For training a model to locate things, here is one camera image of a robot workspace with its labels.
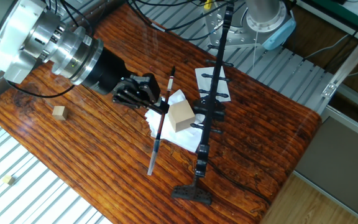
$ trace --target white paper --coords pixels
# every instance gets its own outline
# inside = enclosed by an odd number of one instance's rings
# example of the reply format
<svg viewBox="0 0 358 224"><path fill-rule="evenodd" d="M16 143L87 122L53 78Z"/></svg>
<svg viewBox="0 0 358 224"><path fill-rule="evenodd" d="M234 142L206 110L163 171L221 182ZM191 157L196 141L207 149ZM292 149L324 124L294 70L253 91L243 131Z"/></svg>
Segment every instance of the white paper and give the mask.
<svg viewBox="0 0 358 224"><path fill-rule="evenodd" d="M172 96L169 97L168 104L172 105L174 103L181 102L185 100L186 97L181 90L176 91ZM156 113L153 110L148 110L145 117L146 121L149 123L151 136L156 137L158 126L160 124L161 115ZM203 122L205 116L202 114L196 114L196 124ZM168 116L165 116L164 124L162 126L161 139L166 139L190 152L195 152L197 150L198 144L201 140L202 130L198 128L187 128L182 131L175 133L172 128L172 125L169 122Z"/></svg>
<svg viewBox="0 0 358 224"><path fill-rule="evenodd" d="M196 68L196 78L197 78L197 85L198 85L198 89L199 90L206 90L209 91L209 89L211 88L211 81L212 78L204 78L201 75L202 74L208 74L208 75L212 75L214 72L214 67L208 67L208 68ZM221 73L219 74L220 77L225 78L226 76L224 75L224 71L223 71L223 67L221 67ZM225 93L227 95L229 95L229 97L224 98L221 96L217 96L216 99L219 100L220 102L227 102L230 101L230 94L229 94L229 88L227 87L227 82L224 80L220 80L218 83L218 93ZM206 96L206 93L200 93L200 97L204 97Z"/></svg>

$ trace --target wooden table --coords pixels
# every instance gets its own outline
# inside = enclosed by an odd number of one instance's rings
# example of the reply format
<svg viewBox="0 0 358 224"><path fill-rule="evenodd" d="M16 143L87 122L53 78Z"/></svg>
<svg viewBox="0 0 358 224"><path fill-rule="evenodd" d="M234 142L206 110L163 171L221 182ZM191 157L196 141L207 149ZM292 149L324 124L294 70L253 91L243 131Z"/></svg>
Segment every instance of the wooden table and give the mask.
<svg viewBox="0 0 358 224"><path fill-rule="evenodd" d="M174 90L192 102L200 97L195 68L210 54L191 43L146 27L127 6L105 18L96 35L138 74L152 72L165 93L177 68ZM70 86L36 69L22 85L52 95ZM113 223L258 223L294 170L321 119L318 114L253 80L225 68L231 102L225 103L224 134L211 134L206 178L199 186L213 195L211 206L172 199L176 185L190 184L196 154L163 141L153 176L146 175L154 139L146 110L111 102L83 86L53 99L10 89L0 96L0 126ZM66 106L68 120L52 118Z"/></svg>

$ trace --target blue object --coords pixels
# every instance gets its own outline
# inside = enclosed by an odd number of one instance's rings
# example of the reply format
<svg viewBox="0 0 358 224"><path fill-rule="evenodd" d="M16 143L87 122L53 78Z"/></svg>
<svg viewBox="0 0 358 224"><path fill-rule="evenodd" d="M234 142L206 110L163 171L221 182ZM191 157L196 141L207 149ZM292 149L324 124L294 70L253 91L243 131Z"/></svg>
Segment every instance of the blue object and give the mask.
<svg viewBox="0 0 358 224"><path fill-rule="evenodd" d="M273 50L280 44L284 43L292 32L295 30L296 22L293 18L288 20L284 25L282 25L273 35L271 35L263 44L266 50Z"/></svg>

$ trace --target metal floor grate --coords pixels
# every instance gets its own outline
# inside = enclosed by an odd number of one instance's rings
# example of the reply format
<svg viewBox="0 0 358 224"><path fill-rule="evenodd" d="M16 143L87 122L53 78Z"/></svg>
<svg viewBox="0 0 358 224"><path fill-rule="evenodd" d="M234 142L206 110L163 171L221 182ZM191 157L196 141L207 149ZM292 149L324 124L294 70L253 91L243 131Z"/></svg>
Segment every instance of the metal floor grate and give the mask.
<svg viewBox="0 0 358 224"><path fill-rule="evenodd" d="M0 127L0 223L111 222Z"/></svg>

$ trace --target small wooden cube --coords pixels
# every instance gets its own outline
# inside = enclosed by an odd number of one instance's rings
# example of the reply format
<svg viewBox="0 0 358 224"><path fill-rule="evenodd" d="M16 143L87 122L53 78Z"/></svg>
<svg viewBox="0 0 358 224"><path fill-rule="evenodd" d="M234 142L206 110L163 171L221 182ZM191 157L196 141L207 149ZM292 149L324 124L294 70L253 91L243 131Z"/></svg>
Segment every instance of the small wooden cube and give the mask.
<svg viewBox="0 0 358 224"><path fill-rule="evenodd" d="M67 119L68 109L65 106L55 106L53 109L52 116L60 121Z"/></svg>
<svg viewBox="0 0 358 224"><path fill-rule="evenodd" d="M15 182L15 178L10 175L5 175L4 178L2 178L2 181L5 184L12 185Z"/></svg>
<svg viewBox="0 0 358 224"><path fill-rule="evenodd" d="M187 100L170 105L168 118L176 133L189 128L190 124L194 123L196 120L194 112Z"/></svg>

